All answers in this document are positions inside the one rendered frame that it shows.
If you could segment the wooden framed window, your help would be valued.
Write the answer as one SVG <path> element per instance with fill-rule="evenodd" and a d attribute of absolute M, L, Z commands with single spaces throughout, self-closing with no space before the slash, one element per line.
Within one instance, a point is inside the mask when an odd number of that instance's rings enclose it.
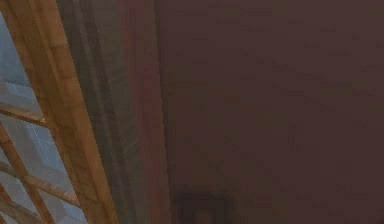
<path fill-rule="evenodd" d="M 0 11 L 89 224 L 119 224 L 55 0 L 0 0 Z"/>

